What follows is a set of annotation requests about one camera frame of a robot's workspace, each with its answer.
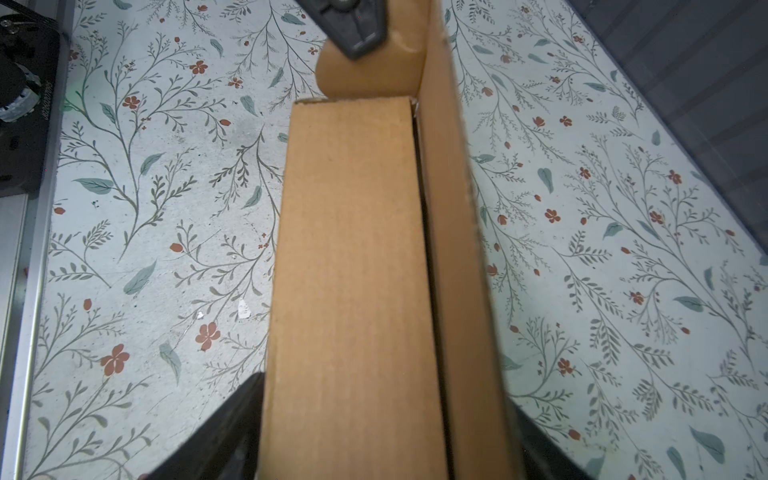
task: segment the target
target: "green leaf print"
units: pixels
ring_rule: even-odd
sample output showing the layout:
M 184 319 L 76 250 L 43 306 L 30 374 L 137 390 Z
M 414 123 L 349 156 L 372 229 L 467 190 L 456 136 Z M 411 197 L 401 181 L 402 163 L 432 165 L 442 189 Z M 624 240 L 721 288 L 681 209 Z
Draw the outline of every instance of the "green leaf print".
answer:
M 168 342 L 160 345 L 160 358 L 162 358 L 163 361 L 169 365 L 170 369 L 174 371 L 176 385 L 178 385 L 179 378 L 181 377 L 181 359 Z
M 588 81 L 585 83 L 589 88 L 594 88 L 597 91 L 605 91 L 605 85 L 603 84 L 596 84 L 591 81 Z
M 690 434 L 694 436 L 694 439 L 696 439 L 697 442 L 699 442 L 699 445 L 707 450 L 707 453 L 712 455 L 715 462 L 720 464 L 725 463 L 725 445 L 723 445 L 723 441 L 720 440 L 720 437 L 712 435 L 711 433 L 699 432 L 698 430 L 694 430 L 693 427 L 689 428 Z
M 694 312 L 701 313 L 704 311 L 704 303 L 695 296 L 679 296 L 674 300 Z
M 283 77 L 283 67 L 280 67 L 277 69 L 277 74 L 275 75 L 275 78 L 272 79 L 272 83 L 270 84 L 270 88 L 277 85 L 277 82 L 280 81 L 280 79 Z
M 643 230 L 647 231 L 648 233 L 650 233 L 654 237 L 659 238 L 659 234 L 656 233 L 656 230 L 650 228 L 650 226 L 647 223 L 643 222 L 642 220 L 638 220 L 637 222 L 640 224 L 641 227 L 643 227 Z
M 112 180 L 106 180 L 104 178 L 78 178 L 73 180 L 85 187 L 85 190 L 93 192 L 97 195 L 106 195 L 109 190 L 112 190 L 114 183 Z
M 253 99 L 250 95 L 240 97 L 240 103 L 243 104 L 243 108 L 245 108 L 248 113 L 252 114 L 254 117 L 258 117 L 258 115 L 256 115 L 256 107 L 253 105 Z
M 715 286 L 712 283 L 712 267 L 709 267 L 704 271 L 704 281 L 707 282 L 707 286 L 710 290 L 715 290 Z
M 116 123 L 118 121 L 117 117 L 114 115 L 114 110 L 109 105 L 101 104 L 101 111 L 104 112 L 104 115 L 106 115 L 107 118 L 109 118 L 110 122 Z
M 142 175 L 146 175 L 147 172 L 149 172 L 149 169 L 152 167 L 154 162 L 160 160 L 160 157 L 162 157 L 165 154 L 163 152 L 162 154 L 152 154 L 149 157 L 147 157 L 144 162 L 141 164 L 141 169 L 139 170 Z
M 280 20 L 286 23 L 293 23 L 294 25 L 306 25 L 304 22 L 299 20 L 296 16 L 291 15 L 290 13 L 284 13 L 282 17 L 280 17 Z
M 592 478 L 600 478 L 600 470 L 603 469 L 604 463 L 605 455 L 601 456 L 600 458 L 593 458 L 587 462 L 586 466 L 584 467 L 584 471 L 587 472 L 587 474 Z
M 152 276 L 155 265 L 157 265 L 157 260 L 155 260 L 154 263 L 152 263 L 150 266 L 146 266 L 139 270 L 138 273 L 136 273 L 136 275 L 134 275 L 134 277 L 131 279 L 131 281 L 126 283 L 123 287 L 125 294 L 134 295 L 139 293 L 141 289 L 144 288 L 144 285 L 147 284 L 147 281 L 149 281 L 149 277 Z
M 216 51 L 219 52 L 219 58 L 223 57 L 223 55 L 224 55 L 224 47 L 221 46 L 221 43 L 219 43 L 218 40 L 212 38 L 210 40 L 210 44 L 213 45 L 213 47 L 216 49 Z
M 549 193 L 551 194 L 554 192 L 551 170 L 548 168 L 539 168 L 536 173 L 538 173 L 538 177 L 541 178 L 541 181 L 544 182 L 544 185 L 547 187 L 547 190 L 549 190 Z
M 507 86 L 504 85 L 504 82 L 500 79 L 500 77 L 497 74 L 492 73 L 491 78 L 493 78 L 496 81 L 496 83 L 500 84 L 502 87 L 504 87 L 505 90 L 507 90 Z
M 258 204 L 259 200 L 261 200 L 261 185 L 256 186 L 256 190 L 253 192 L 253 195 L 248 199 L 245 205 L 243 205 L 243 208 L 252 207 L 253 205 Z
M 477 157 L 472 157 L 475 159 L 475 161 L 479 164 L 484 164 L 485 162 L 489 162 L 495 158 L 493 155 L 483 154 L 479 155 Z
M 538 63 L 549 63 L 548 61 L 543 61 L 538 55 L 534 55 L 532 53 L 528 54 L 528 58 L 530 58 L 533 61 L 537 61 Z
M 686 480 L 685 465 L 683 464 L 683 457 L 680 456 L 680 452 L 678 452 L 676 448 L 670 447 L 667 449 L 667 456 L 672 461 L 672 465 L 677 468 L 677 471 L 680 473 L 680 477 L 682 477 L 683 480 Z
M 616 233 L 621 232 L 624 229 L 624 226 L 621 225 L 618 222 L 613 222 L 608 224 L 608 226 L 605 228 L 605 233 L 603 233 L 603 238 L 605 237 L 612 237 Z
M 512 362 L 511 358 L 502 354 L 502 370 L 503 371 L 506 372 L 507 370 L 517 370 L 520 368 L 522 368 L 522 365 Z
M 481 47 L 480 45 L 473 45 L 472 50 L 482 53 L 484 55 L 491 55 L 493 52 L 488 50 L 486 47 Z

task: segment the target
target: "box side panel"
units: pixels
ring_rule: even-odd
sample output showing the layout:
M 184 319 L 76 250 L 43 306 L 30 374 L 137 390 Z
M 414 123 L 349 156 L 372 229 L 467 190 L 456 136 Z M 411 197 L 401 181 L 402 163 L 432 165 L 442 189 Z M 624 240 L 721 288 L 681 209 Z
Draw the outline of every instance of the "box side panel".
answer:
M 296 104 L 261 478 L 447 466 L 408 98 Z
M 449 44 L 435 2 L 419 90 L 438 335 L 458 479 L 518 478 Z

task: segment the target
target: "red flower print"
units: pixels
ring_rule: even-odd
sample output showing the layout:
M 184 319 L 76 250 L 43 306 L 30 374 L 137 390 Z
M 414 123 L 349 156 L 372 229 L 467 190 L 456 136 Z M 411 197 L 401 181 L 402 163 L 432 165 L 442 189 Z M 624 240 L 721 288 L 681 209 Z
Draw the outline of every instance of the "red flower print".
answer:
M 656 212 L 650 212 L 650 221 L 658 223 L 659 225 L 664 225 L 664 218 Z
M 557 210 L 551 210 L 551 209 L 548 208 L 547 209 L 547 213 L 544 214 L 544 216 L 549 219 L 549 223 L 554 223 L 554 222 L 559 222 L 560 221 L 560 217 L 558 216 L 558 211 Z
M 573 375 L 574 369 L 571 366 L 571 362 L 567 361 L 566 359 L 560 359 L 558 362 L 558 368 L 560 369 L 560 374 L 563 376 L 565 376 L 566 373 Z
M 208 65 L 204 64 L 202 60 L 198 60 L 195 65 L 190 65 L 190 70 L 195 75 L 205 73 L 206 68 L 208 68 Z
M 123 352 L 123 344 L 115 346 L 112 349 L 112 355 L 107 355 L 101 358 L 101 366 L 104 367 L 104 374 L 111 376 L 113 373 L 120 373 L 125 367 L 125 363 L 131 356 L 127 352 Z
M 629 292 L 629 296 L 632 298 L 632 301 L 635 302 L 637 305 L 642 305 L 645 301 L 645 297 L 640 292 Z
M 221 332 L 217 329 L 216 323 L 211 322 L 207 325 L 200 325 L 200 335 L 194 337 L 194 341 L 197 343 L 202 343 L 203 345 L 200 347 L 200 349 L 205 352 L 213 344 L 213 341 L 218 340 L 220 336 Z
M 670 170 L 670 174 L 667 175 L 667 178 L 672 180 L 672 183 L 675 185 L 680 185 L 683 183 L 683 179 L 680 178 L 680 174 L 674 173 L 674 170 Z
M 136 97 L 126 97 L 123 100 L 123 106 L 128 107 L 131 110 L 136 110 L 137 108 L 139 108 L 140 103 L 141 101 Z

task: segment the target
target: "black plastic part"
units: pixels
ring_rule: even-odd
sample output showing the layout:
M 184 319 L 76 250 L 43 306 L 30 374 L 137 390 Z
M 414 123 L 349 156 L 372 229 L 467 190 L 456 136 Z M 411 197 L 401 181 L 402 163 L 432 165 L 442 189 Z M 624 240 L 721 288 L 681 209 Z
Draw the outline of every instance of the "black plastic part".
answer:
M 386 39 L 386 0 L 296 0 L 344 55 L 356 60 Z

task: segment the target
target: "corrugated cardboard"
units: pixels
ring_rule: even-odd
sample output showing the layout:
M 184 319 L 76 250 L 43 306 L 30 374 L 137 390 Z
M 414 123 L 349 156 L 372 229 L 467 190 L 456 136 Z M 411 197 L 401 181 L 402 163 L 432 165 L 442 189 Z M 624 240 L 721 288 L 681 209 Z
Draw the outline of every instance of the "corrugated cardboard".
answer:
M 404 4 L 425 5 L 388 9 Z M 422 63 L 393 64 L 398 42 L 369 62 L 326 45 L 332 100 L 293 107 L 261 478 L 523 476 L 441 13 L 390 15 L 423 38 Z M 408 98 L 343 100 L 391 97 L 387 78 L 416 95 L 416 141 Z
M 408 98 L 296 104 L 261 478 L 447 476 Z

